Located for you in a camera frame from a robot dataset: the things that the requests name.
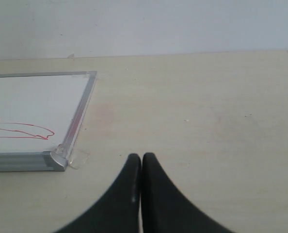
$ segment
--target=whiteboard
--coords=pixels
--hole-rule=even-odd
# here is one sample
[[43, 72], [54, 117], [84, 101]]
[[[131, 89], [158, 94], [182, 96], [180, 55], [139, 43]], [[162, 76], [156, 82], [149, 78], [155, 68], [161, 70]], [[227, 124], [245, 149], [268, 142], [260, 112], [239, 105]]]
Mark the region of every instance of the whiteboard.
[[87, 72], [0, 77], [0, 153], [55, 151], [70, 133], [89, 80]]

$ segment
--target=black plastic part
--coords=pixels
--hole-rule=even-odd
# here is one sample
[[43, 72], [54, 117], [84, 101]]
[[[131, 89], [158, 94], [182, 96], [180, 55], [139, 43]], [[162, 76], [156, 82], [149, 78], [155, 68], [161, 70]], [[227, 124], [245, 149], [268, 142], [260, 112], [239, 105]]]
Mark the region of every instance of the black plastic part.
[[143, 157], [141, 203], [144, 233], [231, 233], [182, 195], [153, 153]]
[[130, 154], [107, 192], [57, 233], [138, 233], [141, 159]]

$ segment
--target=light wood surface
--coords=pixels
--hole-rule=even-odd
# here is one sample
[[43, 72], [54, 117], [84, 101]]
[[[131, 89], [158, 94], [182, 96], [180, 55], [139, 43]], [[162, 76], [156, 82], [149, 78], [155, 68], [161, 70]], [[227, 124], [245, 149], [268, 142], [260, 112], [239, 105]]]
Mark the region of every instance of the light wood surface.
[[0, 73], [98, 71], [64, 173], [0, 173], [0, 233], [53, 232], [91, 206], [131, 152], [239, 233], [288, 233], [288, 52], [0, 61]]

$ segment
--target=white wall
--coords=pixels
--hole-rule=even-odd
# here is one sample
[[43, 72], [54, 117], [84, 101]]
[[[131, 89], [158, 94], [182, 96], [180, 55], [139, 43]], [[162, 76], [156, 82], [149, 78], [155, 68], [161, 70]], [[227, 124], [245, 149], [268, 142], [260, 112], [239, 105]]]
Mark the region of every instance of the white wall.
[[288, 49], [288, 0], [0, 0], [0, 59]]

